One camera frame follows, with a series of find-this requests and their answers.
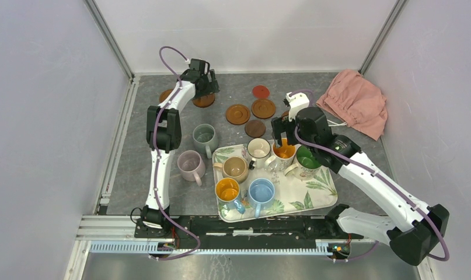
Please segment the dark walnut coaster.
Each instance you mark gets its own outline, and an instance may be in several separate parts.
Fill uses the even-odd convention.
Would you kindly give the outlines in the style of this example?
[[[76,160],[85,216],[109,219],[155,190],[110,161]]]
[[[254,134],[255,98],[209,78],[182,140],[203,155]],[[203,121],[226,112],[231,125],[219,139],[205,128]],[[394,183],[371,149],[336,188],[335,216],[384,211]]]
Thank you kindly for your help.
[[[260,120],[250,120],[245,124],[245,133],[252,138],[260,138],[266,132],[266,125]]]

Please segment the red round coaster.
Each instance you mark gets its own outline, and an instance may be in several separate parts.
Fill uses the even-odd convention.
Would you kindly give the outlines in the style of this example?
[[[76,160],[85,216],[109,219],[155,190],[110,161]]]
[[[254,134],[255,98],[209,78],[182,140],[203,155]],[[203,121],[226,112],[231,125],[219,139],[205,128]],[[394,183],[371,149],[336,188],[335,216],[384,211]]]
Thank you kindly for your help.
[[[257,85],[252,89],[252,94],[257,99],[267,99],[270,95],[270,91],[263,85]]]

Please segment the pink drawstring cloth bag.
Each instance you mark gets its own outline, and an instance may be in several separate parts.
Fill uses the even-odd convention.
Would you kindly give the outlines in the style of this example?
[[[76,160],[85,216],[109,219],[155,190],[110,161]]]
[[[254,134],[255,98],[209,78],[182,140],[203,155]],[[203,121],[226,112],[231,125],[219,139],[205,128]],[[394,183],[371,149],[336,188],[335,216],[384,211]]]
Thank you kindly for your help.
[[[386,97],[356,70],[339,72],[316,104],[375,141],[384,133]]]

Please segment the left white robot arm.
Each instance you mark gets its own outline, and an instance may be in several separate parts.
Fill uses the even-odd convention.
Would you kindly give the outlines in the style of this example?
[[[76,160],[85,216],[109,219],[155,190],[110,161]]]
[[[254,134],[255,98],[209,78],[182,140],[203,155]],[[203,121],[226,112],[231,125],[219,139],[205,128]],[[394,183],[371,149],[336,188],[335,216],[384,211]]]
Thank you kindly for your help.
[[[169,213],[169,179],[172,160],[182,141],[180,113],[190,100],[219,92],[210,63],[192,58],[179,76],[175,88],[163,102],[146,112],[146,141],[151,148],[151,179],[148,198],[137,220],[136,234],[165,237],[172,223]]]

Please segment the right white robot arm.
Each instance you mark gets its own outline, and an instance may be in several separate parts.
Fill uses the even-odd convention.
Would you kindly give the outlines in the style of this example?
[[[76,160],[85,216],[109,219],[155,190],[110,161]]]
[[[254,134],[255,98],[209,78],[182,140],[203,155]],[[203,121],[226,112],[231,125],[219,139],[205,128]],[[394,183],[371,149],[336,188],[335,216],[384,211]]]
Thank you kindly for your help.
[[[387,176],[345,135],[335,134],[318,107],[299,110],[271,120],[274,142],[282,145],[286,134],[290,145],[301,144],[324,167],[348,180],[370,197],[386,217],[339,205],[328,214],[325,231],[332,238],[345,233],[358,234],[388,245],[404,262],[417,266],[429,257],[448,261],[444,240],[449,211],[416,198]]]

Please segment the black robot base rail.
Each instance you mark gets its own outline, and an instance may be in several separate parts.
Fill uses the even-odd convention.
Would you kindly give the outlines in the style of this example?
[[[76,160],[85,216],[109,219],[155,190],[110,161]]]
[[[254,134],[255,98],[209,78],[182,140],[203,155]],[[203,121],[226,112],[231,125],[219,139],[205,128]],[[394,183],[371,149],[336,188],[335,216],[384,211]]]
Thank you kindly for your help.
[[[361,239],[358,234],[345,233],[324,216],[274,216],[228,223],[219,216],[175,216],[179,224],[163,219],[161,229],[147,227],[139,216],[131,216],[137,239],[158,239],[173,242],[176,249],[312,249],[317,240],[347,242]]]

